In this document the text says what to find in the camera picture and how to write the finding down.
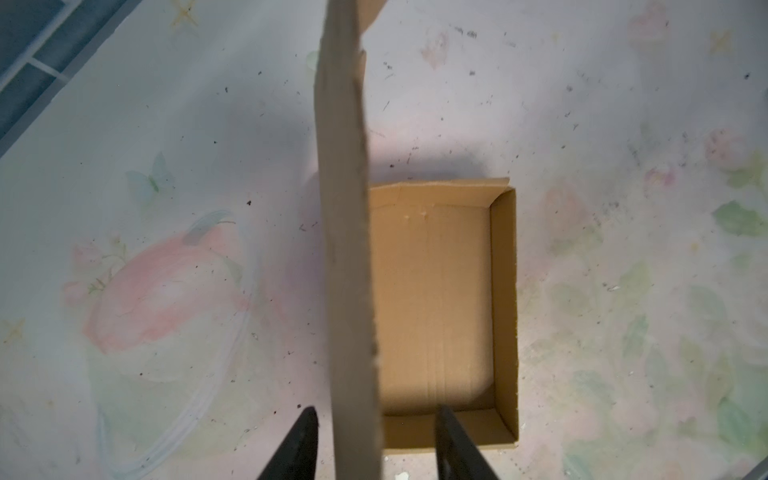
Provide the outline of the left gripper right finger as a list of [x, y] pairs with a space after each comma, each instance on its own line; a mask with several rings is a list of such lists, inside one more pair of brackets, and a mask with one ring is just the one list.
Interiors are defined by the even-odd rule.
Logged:
[[498, 480], [446, 405], [438, 408], [435, 417], [435, 454], [440, 480]]

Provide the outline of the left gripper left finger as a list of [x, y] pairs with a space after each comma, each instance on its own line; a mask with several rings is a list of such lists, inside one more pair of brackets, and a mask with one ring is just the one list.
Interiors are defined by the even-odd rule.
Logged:
[[314, 480], [319, 421], [314, 406], [306, 407], [266, 464], [258, 480]]

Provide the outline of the brown cardboard paper box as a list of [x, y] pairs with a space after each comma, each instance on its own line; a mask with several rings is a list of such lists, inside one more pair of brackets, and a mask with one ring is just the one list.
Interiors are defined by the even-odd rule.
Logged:
[[505, 178], [373, 184], [361, 33], [331, 1], [314, 85], [335, 473], [435, 455], [448, 406], [483, 456], [519, 442], [516, 193]]

